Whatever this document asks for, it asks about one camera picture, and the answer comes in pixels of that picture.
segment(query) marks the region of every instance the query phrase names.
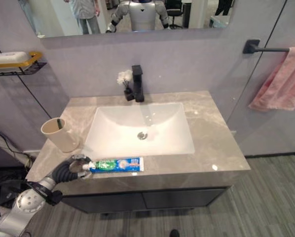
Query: floor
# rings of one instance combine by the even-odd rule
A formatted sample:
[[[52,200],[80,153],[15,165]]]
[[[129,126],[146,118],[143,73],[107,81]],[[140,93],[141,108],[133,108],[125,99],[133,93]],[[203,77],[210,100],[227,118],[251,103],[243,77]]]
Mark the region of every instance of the floor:
[[[209,207],[85,214],[47,205],[31,221],[34,237],[295,237],[295,156],[248,159],[252,170]]]

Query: cup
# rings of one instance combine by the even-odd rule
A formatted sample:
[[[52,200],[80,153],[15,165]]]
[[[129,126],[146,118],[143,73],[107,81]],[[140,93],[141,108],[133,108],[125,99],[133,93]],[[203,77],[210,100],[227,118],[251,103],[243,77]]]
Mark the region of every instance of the cup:
[[[41,126],[41,132],[62,152],[72,152],[79,145],[78,136],[62,118],[52,118]]]

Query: shoe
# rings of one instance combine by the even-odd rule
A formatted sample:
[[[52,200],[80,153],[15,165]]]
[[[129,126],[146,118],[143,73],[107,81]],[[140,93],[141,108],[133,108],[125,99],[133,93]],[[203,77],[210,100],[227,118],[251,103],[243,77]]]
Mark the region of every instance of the shoe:
[[[169,234],[169,237],[180,237],[178,230],[173,229]]]

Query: black faucet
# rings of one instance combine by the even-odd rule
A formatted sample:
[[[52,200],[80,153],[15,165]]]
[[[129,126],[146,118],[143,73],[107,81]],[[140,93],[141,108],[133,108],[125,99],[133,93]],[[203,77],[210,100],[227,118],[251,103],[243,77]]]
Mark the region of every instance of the black faucet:
[[[136,102],[144,102],[142,74],[143,72],[140,65],[132,66],[133,95]]]

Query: white sink basin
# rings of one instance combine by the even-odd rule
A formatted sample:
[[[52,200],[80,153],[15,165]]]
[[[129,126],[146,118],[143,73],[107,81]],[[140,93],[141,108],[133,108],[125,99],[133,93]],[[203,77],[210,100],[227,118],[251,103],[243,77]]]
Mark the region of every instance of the white sink basin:
[[[83,153],[92,159],[192,154],[182,103],[98,107]]]

